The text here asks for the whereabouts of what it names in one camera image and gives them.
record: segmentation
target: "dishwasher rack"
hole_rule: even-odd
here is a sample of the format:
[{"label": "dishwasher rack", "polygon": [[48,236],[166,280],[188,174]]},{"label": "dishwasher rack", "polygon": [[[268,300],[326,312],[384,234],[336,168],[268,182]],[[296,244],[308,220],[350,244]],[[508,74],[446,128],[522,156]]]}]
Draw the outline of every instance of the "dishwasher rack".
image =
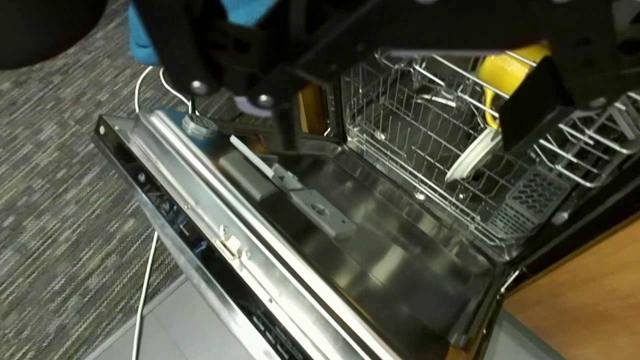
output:
[{"label": "dishwasher rack", "polygon": [[484,132],[476,58],[428,56],[392,62],[376,56],[344,76],[348,142],[386,174],[462,218],[498,258],[518,252],[572,182],[534,158],[496,152],[466,180],[446,180],[460,154]]},{"label": "dishwasher rack", "polygon": [[[516,52],[506,56],[536,66]],[[448,170],[486,130],[484,116],[500,120],[484,90],[498,96],[492,104],[508,98],[474,74],[480,62],[378,52],[342,80],[346,130],[354,148],[408,182],[418,198],[430,194],[492,246],[508,248],[534,234],[576,184],[602,186],[640,150],[640,96],[630,92],[600,110],[562,114],[530,156],[498,150],[472,176],[448,182]]]}]

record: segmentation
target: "dishwasher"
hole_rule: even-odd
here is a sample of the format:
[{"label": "dishwasher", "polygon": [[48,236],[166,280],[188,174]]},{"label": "dishwasher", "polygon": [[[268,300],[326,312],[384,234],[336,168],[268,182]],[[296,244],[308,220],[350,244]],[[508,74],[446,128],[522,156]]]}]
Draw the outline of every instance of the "dishwasher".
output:
[{"label": "dishwasher", "polygon": [[506,152],[490,56],[542,66],[376,50],[322,88],[296,156],[232,98],[100,116],[94,138],[252,356],[482,356],[514,286],[640,210],[640,92],[562,108]]}]

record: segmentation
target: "wooden cabinet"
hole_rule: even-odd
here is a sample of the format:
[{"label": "wooden cabinet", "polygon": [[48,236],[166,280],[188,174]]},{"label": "wooden cabinet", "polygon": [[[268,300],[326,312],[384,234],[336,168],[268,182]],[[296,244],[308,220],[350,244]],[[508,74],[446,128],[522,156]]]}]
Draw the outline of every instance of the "wooden cabinet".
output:
[{"label": "wooden cabinet", "polygon": [[640,358],[640,216],[524,284],[506,308],[566,358]]}]

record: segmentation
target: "yellow object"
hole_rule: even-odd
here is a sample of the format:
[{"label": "yellow object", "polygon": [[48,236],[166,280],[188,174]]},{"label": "yellow object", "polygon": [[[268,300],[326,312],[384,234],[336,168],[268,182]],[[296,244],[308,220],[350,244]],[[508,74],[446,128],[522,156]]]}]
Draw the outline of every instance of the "yellow object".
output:
[{"label": "yellow object", "polygon": [[[546,44],[532,44],[512,50],[512,54],[502,52],[486,56],[476,70],[476,76],[492,86],[484,86],[484,106],[492,108],[496,96],[494,88],[506,96],[514,94],[520,82],[532,70],[528,62],[540,62],[548,54],[550,50]],[[488,126],[500,128],[500,122],[490,112],[484,112],[484,118]]]}]

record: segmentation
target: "wire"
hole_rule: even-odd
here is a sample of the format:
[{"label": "wire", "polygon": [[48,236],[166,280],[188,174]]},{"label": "wire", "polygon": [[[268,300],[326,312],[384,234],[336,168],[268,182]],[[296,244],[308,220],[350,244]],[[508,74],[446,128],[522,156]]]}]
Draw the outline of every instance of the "wire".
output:
[{"label": "wire", "polygon": [[166,82],[166,78],[164,78],[164,68],[160,70],[160,82],[162,82],[162,86],[164,86],[170,94],[174,94],[176,98],[180,98],[180,102],[186,104],[188,114],[194,114],[194,104],[192,104],[188,98],[184,98],[184,94],[176,92],[176,90]]},{"label": "wire", "polygon": [[146,258],[146,270],[144,270],[140,302],[138,302],[138,312],[136,312],[132,360],[140,358],[142,312],[144,312],[148,282],[150,282],[150,276],[152,276],[156,246],[158,246],[158,232],[154,232],[152,248],[148,250],[148,258]]},{"label": "wire", "polygon": [[140,88],[142,88],[142,82],[144,78],[148,76],[148,72],[152,72],[154,66],[148,66],[144,68],[144,72],[140,74],[138,82],[136,82],[136,90],[134,90],[134,108],[136,108],[136,114],[140,114]]}]

